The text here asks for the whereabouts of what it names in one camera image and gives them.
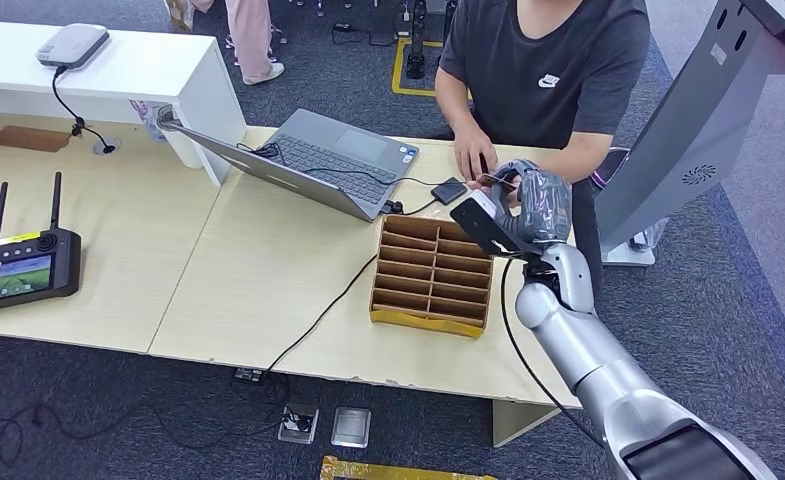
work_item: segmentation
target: wooden table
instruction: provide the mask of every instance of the wooden table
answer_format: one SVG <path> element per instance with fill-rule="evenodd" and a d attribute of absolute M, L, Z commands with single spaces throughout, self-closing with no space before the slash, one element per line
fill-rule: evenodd
<path fill-rule="evenodd" d="M 273 131 L 252 127 L 245 142 L 260 145 Z M 402 140 L 421 148 L 409 176 L 441 182 L 456 175 L 449 142 Z M 498 147 L 502 161 L 542 153 Z M 393 198 L 402 201 L 405 210 L 413 210 L 431 198 L 429 191 L 403 182 Z M 448 218 L 449 211 L 435 206 L 422 215 Z M 234 170 L 149 353 L 267 367 L 377 252 L 379 226 L 380 222 L 363 222 Z M 499 302 L 503 267 L 504 260 L 496 260 L 488 324 L 478 340 L 372 324 L 372 266 L 276 370 L 489 398 L 493 442 L 503 445 L 558 411 L 524 370 L 504 330 Z M 510 305 L 521 287 L 520 267 L 517 262 L 508 278 Z M 579 407 L 533 335 L 514 314 L 510 320 L 543 382 L 566 406 Z"/>
<path fill-rule="evenodd" d="M 64 120 L 0 114 L 7 124 L 66 130 Z M 122 139 L 110 156 L 77 138 L 58 153 L 0 147 L 0 182 L 10 183 L 3 236 L 48 222 L 53 172 L 64 173 L 61 226 L 81 234 L 78 294 L 0 310 L 0 335 L 241 367 L 266 367 L 309 326 L 377 250 L 369 224 L 233 170 L 219 190 L 185 168 L 141 126 L 100 124 Z M 273 129 L 251 127 L 259 145 Z M 421 148 L 410 175 L 456 174 L 448 142 Z M 498 147 L 502 160 L 542 151 Z M 403 182 L 407 209 L 429 188 Z M 424 216 L 448 218 L 435 206 Z M 508 278 L 510 305 L 520 264 Z M 369 320 L 372 266 L 287 355 L 278 371 L 327 379 L 470 395 L 493 401 L 493 442 L 505 444 L 557 413 L 516 357 L 500 314 L 503 260 L 496 260 L 486 331 L 478 340 Z M 533 335 L 512 314 L 529 363 L 568 407 L 578 400 Z"/>
<path fill-rule="evenodd" d="M 5 125 L 71 128 L 68 120 L 0 114 Z M 60 226 L 83 237 L 80 292 L 0 310 L 0 335 L 146 353 L 218 189 L 141 125 L 97 128 L 121 138 L 121 148 L 97 156 L 88 137 L 57 153 L 0 146 L 0 183 L 9 182 L 1 236 L 47 228 L 61 171 Z"/>

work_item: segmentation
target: laptop keyboard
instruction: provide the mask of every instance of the laptop keyboard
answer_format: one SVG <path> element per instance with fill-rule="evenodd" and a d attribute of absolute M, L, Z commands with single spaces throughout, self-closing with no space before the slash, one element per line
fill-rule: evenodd
<path fill-rule="evenodd" d="M 342 173 L 342 170 L 364 172 L 383 182 L 391 182 L 396 178 L 396 175 L 388 170 L 367 163 L 355 162 L 338 153 L 288 135 L 281 134 L 277 138 L 273 138 L 271 142 L 276 143 L 280 148 L 285 166 L 331 185 L 336 185 L 351 197 L 368 203 L 378 203 L 389 185 L 383 185 L 368 175 Z M 339 171 L 311 171 L 315 168 L 329 168 Z"/>

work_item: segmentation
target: man's arm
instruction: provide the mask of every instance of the man's arm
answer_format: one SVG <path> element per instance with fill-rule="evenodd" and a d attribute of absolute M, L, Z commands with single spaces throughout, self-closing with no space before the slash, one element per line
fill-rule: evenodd
<path fill-rule="evenodd" d="M 462 80 L 446 72 L 441 66 L 436 70 L 436 102 L 445 121 L 455 133 L 457 130 L 480 128 L 469 110 L 468 88 Z"/>
<path fill-rule="evenodd" d="M 590 176 L 601 165 L 612 142 L 612 135 L 572 132 L 566 148 L 534 160 L 534 163 L 569 183 L 575 183 Z"/>
<path fill-rule="evenodd" d="M 445 121 L 454 131 L 457 168 L 467 180 L 473 181 L 498 166 L 498 155 L 489 137 L 483 133 L 469 111 L 466 87 L 468 9 L 469 2 L 462 1 L 454 13 L 434 84 L 436 101 Z"/>

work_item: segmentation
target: laptop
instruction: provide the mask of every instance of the laptop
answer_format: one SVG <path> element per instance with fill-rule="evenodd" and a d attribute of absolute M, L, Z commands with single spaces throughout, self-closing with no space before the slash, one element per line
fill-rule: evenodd
<path fill-rule="evenodd" d="M 265 158 L 176 127 L 245 173 L 349 215 L 373 221 L 419 149 L 299 109 L 268 139 L 280 155 Z"/>

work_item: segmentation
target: pink pants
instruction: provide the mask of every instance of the pink pants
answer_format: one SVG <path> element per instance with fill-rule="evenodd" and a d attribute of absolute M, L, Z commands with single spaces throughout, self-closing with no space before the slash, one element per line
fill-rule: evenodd
<path fill-rule="evenodd" d="M 195 8 L 206 13 L 215 0 L 191 0 Z M 271 15 L 268 0 L 225 0 L 227 26 L 239 68 L 246 78 L 261 78 L 271 71 L 268 48 L 271 46 Z"/>

